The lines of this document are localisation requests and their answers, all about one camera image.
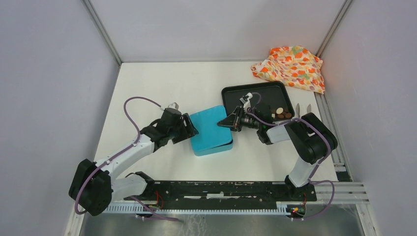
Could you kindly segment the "teal chocolate tin box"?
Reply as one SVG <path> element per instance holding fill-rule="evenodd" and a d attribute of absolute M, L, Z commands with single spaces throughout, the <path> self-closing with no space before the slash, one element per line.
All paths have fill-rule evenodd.
<path fill-rule="evenodd" d="M 231 150 L 233 143 L 233 140 L 224 144 L 215 144 L 214 142 L 191 142 L 191 147 L 196 156 L 204 156 Z"/>

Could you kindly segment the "floral orange cloth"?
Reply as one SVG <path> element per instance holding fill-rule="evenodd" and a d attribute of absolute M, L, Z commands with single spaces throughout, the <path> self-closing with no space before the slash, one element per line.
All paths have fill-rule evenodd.
<path fill-rule="evenodd" d="M 285 86 L 324 94 L 325 80 L 321 74 L 323 60 L 302 46 L 272 48 L 262 62 L 253 64 L 254 77 L 281 82 Z"/>

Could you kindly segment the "steel tongs with white handle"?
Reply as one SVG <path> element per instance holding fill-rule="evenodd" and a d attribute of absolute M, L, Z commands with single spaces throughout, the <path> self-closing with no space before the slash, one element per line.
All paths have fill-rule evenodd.
<path fill-rule="evenodd" d="M 303 115 L 312 112 L 312 106 L 311 104 L 308 104 L 306 106 L 302 106 L 299 103 L 295 106 L 295 117 L 301 118 Z"/>

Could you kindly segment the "teal tin lid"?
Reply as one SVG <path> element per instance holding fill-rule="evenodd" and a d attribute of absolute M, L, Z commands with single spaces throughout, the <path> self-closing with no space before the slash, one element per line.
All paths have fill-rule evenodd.
<path fill-rule="evenodd" d="M 223 105 L 218 105 L 190 115 L 192 123 L 199 134 L 191 138 L 191 142 L 214 142 L 224 144 L 233 140 L 229 128 L 219 127 L 217 122 L 227 116 Z"/>

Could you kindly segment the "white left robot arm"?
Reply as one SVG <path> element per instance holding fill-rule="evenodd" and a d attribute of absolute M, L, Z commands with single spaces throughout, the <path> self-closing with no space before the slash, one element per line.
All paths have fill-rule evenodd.
<path fill-rule="evenodd" d="M 68 192 L 75 201 L 75 212 L 97 216 L 113 201 L 130 196 L 138 196 L 145 201 L 151 199 L 154 196 L 154 186 L 147 175 L 119 176 L 169 141 L 176 144 L 198 133 L 187 113 L 166 108 L 161 118 L 144 127 L 132 143 L 110 157 L 96 162 L 88 159 L 81 161 Z"/>

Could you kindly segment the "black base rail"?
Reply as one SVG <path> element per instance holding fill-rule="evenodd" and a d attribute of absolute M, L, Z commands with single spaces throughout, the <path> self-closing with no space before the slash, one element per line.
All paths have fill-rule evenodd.
<path fill-rule="evenodd" d="M 163 210 L 267 210 L 277 202 L 317 201 L 308 184 L 293 189 L 284 182 L 155 181 L 141 195 L 142 202 L 157 201 Z"/>

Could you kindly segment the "black chocolate tray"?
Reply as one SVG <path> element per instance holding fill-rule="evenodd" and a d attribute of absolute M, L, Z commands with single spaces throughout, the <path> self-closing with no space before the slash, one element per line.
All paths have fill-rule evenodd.
<path fill-rule="evenodd" d="M 230 115 L 237 106 L 240 106 L 239 99 L 249 92 L 253 94 L 250 100 L 251 106 L 258 107 L 258 102 L 268 105 L 274 122 L 288 120 L 295 116 L 288 92 L 281 82 L 264 82 L 223 88 L 221 96 L 226 114 Z M 277 114 L 277 108 L 283 108 L 284 112 Z"/>

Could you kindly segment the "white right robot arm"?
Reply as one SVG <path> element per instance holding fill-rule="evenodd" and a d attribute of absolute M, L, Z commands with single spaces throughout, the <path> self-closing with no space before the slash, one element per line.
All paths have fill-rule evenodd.
<path fill-rule="evenodd" d="M 335 135 L 314 113 L 274 123 L 271 111 L 246 111 L 238 106 L 217 125 L 234 132 L 240 132 L 243 127 L 256 129 L 259 140 L 266 145 L 292 142 L 298 158 L 284 180 L 284 195 L 291 201 L 298 200 L 304 194 L 303 188 L 311 183 L 318 167 L 338 147 Z"/>

